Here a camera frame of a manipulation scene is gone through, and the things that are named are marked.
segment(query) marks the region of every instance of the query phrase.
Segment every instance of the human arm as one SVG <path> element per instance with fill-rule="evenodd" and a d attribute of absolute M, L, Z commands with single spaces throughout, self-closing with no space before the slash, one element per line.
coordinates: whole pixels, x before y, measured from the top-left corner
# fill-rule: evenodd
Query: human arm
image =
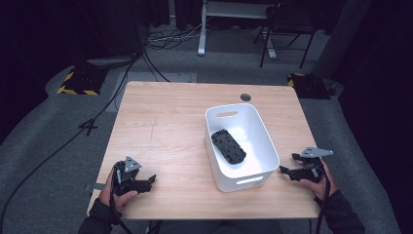
<path fill-rule="evenodd" d="M 334 177 L 331 175 L 328 166 L 323 162 L 325 173 L 330 181 L 330 192 L 326 198 L 324 210 L 325 220 L 328 228 L 334 234 L 364 233 L 364 225 L 353 211 L 352 205 L 338 189 Z M 300 183 L 312 190 L 316 194 L 316 202 L 321 206 L 325 193 L 325 176 L 319 183 L 314 183 L 307 179 L 300 179 Z"/>
<path fill-rule="evenodd" d="M 99 197 L 94 200 L 94 205 L 89 211 L 89 216 L 85 218 L 79 227 L 79 234 L 106 234 L 112 231 L 112 224 L 116 224 L 116 217 L 110 210 L 110 186 L 112 182 L 113 170 L 101 190 Z M 120 211 L 127 202 L 137 195 L 136 191 L 130 191 L 122 196 L 114 194 L 116 211 L 120 216 Z"/>

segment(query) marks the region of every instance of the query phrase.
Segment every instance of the bin handle cutout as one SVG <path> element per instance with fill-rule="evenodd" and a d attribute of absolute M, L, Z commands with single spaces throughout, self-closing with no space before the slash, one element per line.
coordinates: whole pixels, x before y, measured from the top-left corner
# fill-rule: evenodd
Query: bin handle cutout
<path fill-rule="evenodd" d="M 248 179 L 244 179 L 244 180 L 238 181 L 237 184 L 244 184 L 244 183 L 248 183 L 248 182 L 255 182 L 255 181 L 261 180 L 262 178 L 263 178 L 263 176 L 248 178 Z"/>
<path fill-rule="evenodd" d="M 230 111 L 230 112 L 218 113 L 216 114 L 216 117 L 225 118 L 225 117 L 231 117 L 231 116 L 236 116 L 236 115 L 238 115 L 238 111 Z"/>

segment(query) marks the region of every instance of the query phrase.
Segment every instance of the white plastic bin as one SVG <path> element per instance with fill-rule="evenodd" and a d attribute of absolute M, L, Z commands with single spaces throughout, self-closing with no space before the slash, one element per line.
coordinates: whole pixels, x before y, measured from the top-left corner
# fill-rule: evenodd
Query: white plastic bin
<path fill-rule="evenodd" d="M 226 129 L 245 151 L 239 164 L 229 164 L 211 136 Z M 277 150 L 255 107 L 248 103 L 215 106 L 206 111 L 206 148 L 217 187 L 233 192 L 264 184 L 279 166 Z"/>

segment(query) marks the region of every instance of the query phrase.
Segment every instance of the light wood tabletop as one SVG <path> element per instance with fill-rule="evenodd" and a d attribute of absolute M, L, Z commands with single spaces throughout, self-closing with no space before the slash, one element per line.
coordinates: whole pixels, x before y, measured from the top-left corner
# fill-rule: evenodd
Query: light wood tabletop
<path fill-rule="evenodd" d="M 225 193 L 215 185 L 205 141 L 206 111 L 251 96 L 280 157 L 314 146 L 294 90 L 287 86 L 129 82 L 97 177 L 104 183 L 126 156 L 142 164 L 136 179 L 157 175 L 149 193 L 123 209 L 132 219 L 317 217 L 315 195 L 276 169 L 262 186 Z M 98 196 L 94 190 L 89 208 Z"/>

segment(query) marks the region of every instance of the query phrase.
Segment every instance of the black sleeve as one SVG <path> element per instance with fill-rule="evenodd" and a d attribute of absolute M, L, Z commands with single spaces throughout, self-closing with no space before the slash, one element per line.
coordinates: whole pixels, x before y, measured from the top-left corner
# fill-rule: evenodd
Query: black sleeve
<path fill-rule="evenodd" d="M 115 217 L 110 208 L 100 202 L 98 198 L 94 200 L 94 205 L 89 211 L 89 216 L 83 220 L 79 227 L 79 234 L 106 234 L 112 231 L 112 224 Z"/>
<path fill-rule="evenodd" d="M 316 202 L 320 206 L 322 200 L 316 198 Z M 357 214 L 353 212 L 352 205 L 340 190 L 337 190 L 328 198 L 324 214 L 328 228 L 334 234 L 364 233 L 364 225 Z"/>

